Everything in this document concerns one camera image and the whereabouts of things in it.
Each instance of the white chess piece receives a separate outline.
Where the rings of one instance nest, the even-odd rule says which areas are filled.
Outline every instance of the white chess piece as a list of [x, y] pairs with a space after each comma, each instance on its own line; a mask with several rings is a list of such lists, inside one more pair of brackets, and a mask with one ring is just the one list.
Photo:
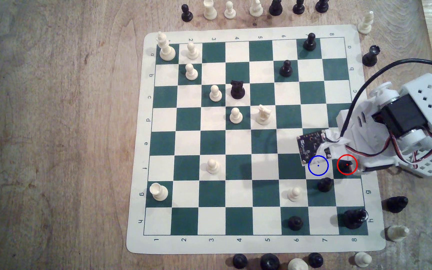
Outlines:
[[223, 97], [223, 94], [221, 93], [221, 91], [219, 91], [218, 86], [212, 85], [211, 86], [211, 92], [209, 93], [209, 98], [214, 102], [218, 102], [221, 100], [222, 97]]
[[392, 225], [388, 228], [388, 238], [393, 242], [401, 242], [410, 234], [410, 230], [406, 226]]
[[204, 0], [204, 17], [208, 20], [214, 20], [218, 15], [218, 12], [214, 8], [213, 0]]
[[224, 16], [228, 19], [236, 17], [236, 10], [233, 9], [233, 2], [226, 2], [226, 10], [224, 11]]
[[213, 174], [213, 175], [217, 174], [219, 172], [219, 163], [214, 159], [208, 160], [207, 171], [208, 171], [208, 173]]
[[249, 8], [249, 14], [253, 17], [259, 17], [263, 14], [263, 7], [259, 0], [251, 0], [251, 7]]
[[366, 252], [358, 252], [354, 255], [354, 262], [359, 267], [367, 267], [372, 261], [373, 258]]
[[194, 68], [193, 64], [186, 65], [186, 78], [190, 81], [196, 80], [198, 77], [198, 71]]
[[158, 183], [152, 183], [149, 186], [149, 192], [151, 192], [153, 198], [157, 201], [164, 201], [168, 197], [168, 189]]
[[371, 32], [371, 25], [373, 24], [374, 19], [375, 15], [372, 11], [369, 11], [366, 15], [364, 15], [363, 21], [357, 24], [357, 31], [363, 35], [369, 34], [369, 32]]
[[176, 51], [170, 46], [168, 39], [164, 33], [159, 31], [156, 37], [157, 45], [161, 50], [159, 51], [159, 56], [164, 61], [171, 61], [176, 56]]

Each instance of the black chess piece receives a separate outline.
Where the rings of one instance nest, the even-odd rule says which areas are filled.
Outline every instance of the black chess piece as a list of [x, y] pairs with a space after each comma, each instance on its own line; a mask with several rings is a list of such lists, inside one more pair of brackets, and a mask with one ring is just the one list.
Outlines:
[[189, 22], [193, 19], [193, 13], [189, 11], [189, 7], [187, 4], [183, 4], [181, 6], [181, 10], [183, 11], [183, 14], [181, 14], [181, 20]]
[[348, 229], [354, 230], [361, 227], [361, 225], [368, 219], [368, 212], [363, 209], [348, 210], [343, 214], [344, 226]]
[[291, 67], [291, 61], [285, 60], [283, 66], [279, 69], [279, 75], [283, 77], [289, 77], [293, 74], [293, 68]]
[[314, 33], [308, 34], [308, 39], [304, 40], [303, 48], [307, 51], [314, 51], [316, 48], [316, 35]]
[[244, 254], [235, 254], [233, 256], [233, 266], [236, 269], [243, 269], [248, 265], [248, 259]]
[[316, 6], [314, 7], [316, 9], [317, 12], [319, 13], [325, 13], [328, 11], [329, 5], [328, 5], [328, 1], [329, 0], [319, 0], [316, 3]]
[[317, 252], [313, 252], [308, 255], [308, 264], [310, 267], [320, 268], [321, 266], [323, 266], [324, 262], [325, 260], [323, 259], [323, 256], [321, 256], [321, 254]]
[[261, 256], [260, 266], [262, 270], [277, 270], [279, 268], [279, 259], [274, 254], [264, 254]]
[[296, 0], [296, 4], [293, 6], [293, 13], [301, 15], [304, 13], [304, 0]]
[[283, 12], [283, 6], [281, 5], [281, 0], [273, 0], [269, 6], [269, 14], [273, 16], [279, 16]]
[[363, 55], [363, 65], [372, 67], [378, 63], [379, 46], [373, 45], [369, 47], [369, 52]]

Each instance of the green square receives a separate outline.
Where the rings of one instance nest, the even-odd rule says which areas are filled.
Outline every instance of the green square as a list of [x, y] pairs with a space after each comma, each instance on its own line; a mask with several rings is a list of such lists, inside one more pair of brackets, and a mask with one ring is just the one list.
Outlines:
[[278, 154], [279, 179], [306, 179], [299, 154]]
[[253, 235], [252, 207], [226, 207], [226, 235]]
[[334, 104], [326, 104], [328, 110], [328, 124], [329, 127], [338, 127], [338, 123], [336, 122], [336, 117], [339, 114], [340, 110], [347, 110], [351, 106], [351, 103], [334, 103]]
[[251, 129], [251, 110], [249, 106], [237, 107], [243, 115], [243, 120], [240, 123], [233, 123], [230, 120], [231, 110], [234, 107], [226, 107], [226, 129]]
[[173, 180], [199, 180], [199, 156], [174, 156]]
[[276, 105], [277, 128], [302, 128], [301, 105]]
[[312, 51], [306, 50], [303, 47], [305, 40], [306, 40], [305, 38], [299, 38], [296, 40], [297, 58], [298, 59], [321, 59], [322, 58], [322, 56], [321, 56], [321, 42], [320, 42], [319, 38], [314, 39], [316, 41], [316, 47]]
[[216, 84], [221, 91], [223, 97], [220, 101], [214, 102], [209, 98], [209, 93], [211, 93], [212, 84], [201, 86], [201, 107], [224, 107], [226, 105], [226, 85]]
[[299, 95], [301, 96], [301, 104], [324, 104], [326, 103], [325, 83], [299, 82]]
[[203, 63], [223, 63], [226, 62], [226, 43], [208, 42], [202, 44]]
[[251, 83], [251, 105], [274, 105], [275, 84], [274, 83]]
[[151, 132], [151, 145], [149, 146], [149, 155], [174, 155], [175, 135], [176, 132], [174, 131]]
[[279, 206], [279, 180], [252, 181], [252, 206]]
[[164, 201], [157, 201], [153, 198], [149, 187], [156, 183], [154, 181], [148, 181], [148, 187], [146, 189], [146, 208], [148, 207], [171, 207], [173, 203], [173, 182], [172, 181], [158, 181], [157, 183], [167, 188], [167, 198]]
[[180, 86], [186, 85], [200, 85], [201, 84], [201, 64], [192, 64], [195, 70], [198, 71], [198, 77], [195, 80], [188, 80], [186, 78], [186, 65], [180, 64], [179, 71], [177, 73], [177, 84]]
[[273, 61], [273, 41], [249, 41], [249, 61]]
[[224, 207], [225, 189], [225, 181], [199, 181], [199, 207]]
[[299, 80], [298, 76], [298, 60], [291, 60], [291, 67], [293, 68], [293, 73], [289, 77], [284, 77], [279, 74], [279, 69], [283, 66], [284, 61], [273, 61], [274, 66], [274, 82], [284, 83], [284, 82], [297, 82]]
[[201, 155], [226, 154], [226, 131], [201, 131]]
[[319, 179], [307, 179], [308, 206], [336, 206], [336, 195], [334, 187], [328, 192], [318, 189]]
[[249, 83], [249, 62], [226, 63], [226, 83], [232, 80]]
[[179, 62], [180, 45], [175, 43], [175, 44], [170, 44], [170, 46], [173, 47], [174, 51], [176, 52], [176, 56], [171, 61], [163, 60], [159, 55], [161, 48], [159, 46], [156, 46], [156, 65], [177, 64]]
[[176, 130], [200, 130], [201, 107], [179, 107], [176, 109]]
[[325, 81], [349, 80], [348, 61], [346, 58], [323, 59], [322, 70]]
[[[292, 216], [303, 220], [303, 227], [299, 230], [291, 230], [288, 221]], [[281, 207], [281, 234], [284, 236], [310, 236], [308, 207]]]
[[249, 180], [251, 176], [251, 155], [226, 155], [226, 180]]
[[251, 130], [252, 154], [272, 154], [277, 152], [276, 129]]
[[338, 223], [340, 236], [367, 236], [368, 235], [368, 221], [364, 222], [361, 225], [361, 227], [354, 229], [354, 230], [348, 229], [344, 226], [344, 221], [343, 221], [344, 212], [346, 212], [348, 210], [356, 210], [356, 209], [361, 209], [361, 208], [364, 208], [364, 207], [361, 207], [361, 206], [345, 206], [345, 207], [338, 206], [338, 207], [336, 207], [337, 223]]
[[198, 208], [172, 208], [171, 235], [198, 235]]

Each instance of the white square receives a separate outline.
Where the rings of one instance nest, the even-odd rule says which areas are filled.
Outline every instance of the white square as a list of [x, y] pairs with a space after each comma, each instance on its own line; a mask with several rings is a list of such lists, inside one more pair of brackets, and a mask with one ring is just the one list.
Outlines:
[[201, 107], [201, 130], [225, 130], [225, 107]]
[[200, 142], [201, 132], [199, 130], [177, 131], [174, 140], [174, 155], [199, 155]]
[[146, 208], [144, 217], [145, 235], [170, 235], [171, 234], [171, 207]]
[[274, 101], [276, 105], [301, 104], [300, 83], [274, 83]]
[[351, 103], [349, 81], [324, 81], [326, 103]]
[[[301, 195], [295, 202], [288, 199], [288, 194], [294, 187], [301, 189]], [[308, 188], [306, 187], [306, 179], [279, 179], [279, 205], [281, 207], [307, 207]]]
[[226, 234], [226, 208], [225, 207], [199, 207], [198, 208], [198, 234], [199, 235], [225, 235]]
[[198, 207], [199, 181], [173, 181], [172, 207]]
[[152, 131], [175, 131], [176, 130], [176, 108], [155, 107], [153, 108]]
[[251, 155], [252, 180], [279, 179], [278, 154]]
[[298, 45], [295, 39], [273, 40], [273, 60], [297, 60]]
[[252, 231], [254, 235], [280, 235], [280, 207], [253, 207]]
[[252, 180], [226, 180], [226, 207], [253, 207]]
[[337, 206], [364, 206], [361, 179], [335, 179], [334, 194]]
[[249, 82], [274, 83], [275, 71], [273, 61], [252, 61], [249, 62]]
[[251, 154], [251, 130], [226, 130], [226, 155]]
[[279, 154], [299, 154], [298, 136], [303, 135], [302, 128], [276, 129], [277, 152]]
[[335, 206], [310, 206], [309, 233], [312, 235], [339, 235], [338, 212]]
[[226, 62], [249, 62], [249, 41], [226, 42]]
[[297, 61], [297, 76], [300, 82], [324, 81], [322, 59], [303, 59]]
[[201, 107], [201, 85], [178, 85], [176, 106], [178, 108]]
[[173, 181], [174, 156], [149, 156], [148, 181]]
[[319, 39], [321, 43], [321, 57], [327, 58], [346, 58], [346, 46], [343, 37], [330, 37]]
[[178, 85], [179, 65], [177, 64], [163, 64], [156, 65], [154, 74], [155, 87], [167, 87]]
[[223, 85], [226, 83], [226, 63], [202, 63], [201, 84]]
[[328, 127], [328, 109], [326, 104], [301, 104], [303, 128]]

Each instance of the black pawn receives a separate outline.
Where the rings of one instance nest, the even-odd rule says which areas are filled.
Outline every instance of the black pawn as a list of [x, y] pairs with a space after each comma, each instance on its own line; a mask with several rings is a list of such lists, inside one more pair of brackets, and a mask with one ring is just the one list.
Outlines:
[[269, 6], [269, 14], [273, 16], [279, 16], [283, 12], [283, 6], [281, 5], [281, 0], [273, 0]]
[[293, 13], [301, 15], [304, 13], [304, 0], [296, 0], [296, 5], [293, 6]]
[[405, 196], [391, 197], [386, 200], [386, 206], [390, 212], [397, 214], [403, 211], [408, 202], [409, 200]]
[[293, 74], [293, 68], [291, 67], [291, 61], [285, 60], [283, 66], [279, 69], [279, 75], [283, 77], [289, 77]]
[[317, 12], [319, 13], [325, 13], [328, 11], [329, 5], [328, 5], [328, 1], [329, 0], [319, 0], [316, 3], [316, 6], [314, 7], [316, 9]]
[[244, 254], [235, 254], [233, 256], [233, 265], [236, 269], [243, 269], [248, 265], [248, 259]]
[[279, 259], [274, 254], [264, 254], [261, 256], [260, 266], [262, 270], [276, 270], [279, 268]]
[[193, 19], [193, 13], [189, 11], [189, 7], [187, 4], [183, 4], [181, 6], [181, 10], [183, 11], [183, 14], [181, 14], [181, 19], [185, 22], [189, 22]]
[[316, 35], [314, 33], [309, 33], [308, 39], [304, 40], [303, 48], [307, 51], [313, 51], [316, 48]]
[[378, 63], [378, 54], [380, 49], [378, 46], [373, 45], [369, 47], [369, 52], [363, 55], [363, 65], [372, 67]]
[[320, 268], [325, 260], [323, 260], [323, 256], [317, 252], [313, 252], [308, 255], [308, 264], [313, 268]]

